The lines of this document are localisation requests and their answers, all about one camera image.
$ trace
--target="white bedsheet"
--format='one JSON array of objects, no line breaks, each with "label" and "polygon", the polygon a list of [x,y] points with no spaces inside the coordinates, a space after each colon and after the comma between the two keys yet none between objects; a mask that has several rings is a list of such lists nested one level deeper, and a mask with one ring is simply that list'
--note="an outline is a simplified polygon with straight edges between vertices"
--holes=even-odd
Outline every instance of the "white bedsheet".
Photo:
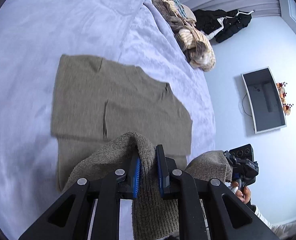
[{"label": "white bedsheet", "polygon": [[[50,121],[63,53],[139,65],[169,82],[193,120],[188,162],[215,147],[203,72],[186,62],[151,0],[6,0],[0,9],[0,228],[10,240],[60,195]],[[131,201],[122,201],[120,239],[132,239]]]}]

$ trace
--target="metal screw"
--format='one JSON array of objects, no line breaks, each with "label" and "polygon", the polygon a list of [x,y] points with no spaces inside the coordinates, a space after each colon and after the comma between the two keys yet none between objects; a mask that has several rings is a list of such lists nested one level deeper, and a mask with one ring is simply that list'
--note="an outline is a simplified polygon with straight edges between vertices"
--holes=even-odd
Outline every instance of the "metal screw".
[{"label": "metal screw", "polygon": [[214,186],[219,186],[220,185],[220,180],[218,179],[212,179],[210,181],[211,185],[214,185]]},{"label": "metal screw", "polygon": [[174,174],[175,176],[180,176],[183,172],[179,169],[175,169],[172,171],[172,174]]},{"label": "metal screw", "polygon": [[78,183],[79,185],[84,185],[84,184],[87,183],[87,179],[85,179],[85,178],[80,178],[80,179],[78,179],[77,183]]},{"label": "metal screw", "polygon": [[115,171],[115,174],[118,176],[124,175],[124,170],[123,169],[118,169]]}]

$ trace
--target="knitted fabric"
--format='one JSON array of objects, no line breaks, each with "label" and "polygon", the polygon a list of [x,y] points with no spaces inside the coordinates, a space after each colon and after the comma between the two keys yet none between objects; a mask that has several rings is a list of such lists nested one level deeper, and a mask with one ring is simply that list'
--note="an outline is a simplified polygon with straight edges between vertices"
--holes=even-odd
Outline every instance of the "knitted fabric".
[{"label": "knitted fabric", "polygon": [[169,83],[154,80],[140,67],[102,57],[62,55],[51,120],[59,145],[60,190],[80,161],[128,131],[163,144],[184,169],[191,129],[190,115]]},{"label": "knitted fabric", "polygon": [[[163,200],[159,192],[155,147],[144,136],[128,132],[109,142],[81,161],[72,171],[65,190],[79,178],[100,179],[116,170],[123,160],[137,151],[141,159],[138,197],[132,202],[132,226],[135,240],[161,239],[179,230],[176,200]],[[231,179],[232,170],[223,151],[207,152],[195,158],[187,172],[201,179]]]}]

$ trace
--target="wall-mounted tv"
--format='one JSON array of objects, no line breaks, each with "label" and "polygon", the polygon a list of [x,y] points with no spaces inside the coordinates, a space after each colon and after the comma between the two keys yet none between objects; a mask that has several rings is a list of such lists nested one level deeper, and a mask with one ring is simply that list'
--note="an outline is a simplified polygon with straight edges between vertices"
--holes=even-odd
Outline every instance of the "wall-mounted tv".
[{"label": "wall-mounted tv", "polygon": [[269,67],[241,74],[250,102],[255,133],[286,127],[276,82]]}]

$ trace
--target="black puffer jacket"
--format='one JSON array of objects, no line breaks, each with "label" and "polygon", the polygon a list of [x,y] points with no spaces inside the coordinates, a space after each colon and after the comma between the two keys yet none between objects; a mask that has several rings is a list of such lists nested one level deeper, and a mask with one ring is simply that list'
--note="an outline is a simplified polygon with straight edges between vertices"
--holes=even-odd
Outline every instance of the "black puffer jacket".
[{"label": "black puffer jacket", "polygon": [[224,19],[224,29],[218,32],[218,34],[215,36],[215,40],[218,43],[225,41],[241,29],[247,27],[250,21],[251,14],[238,14],[238,16],[234,18]]},{"label": "black puffer jacket", "polygon": [[203,11],[196,10],[193,12],[196,17],[196,29],[202,30],[205,34],[210,34],[219,29],[221,24],[217,21],[218,18],[226,17],[227,13],[224,10]]}]

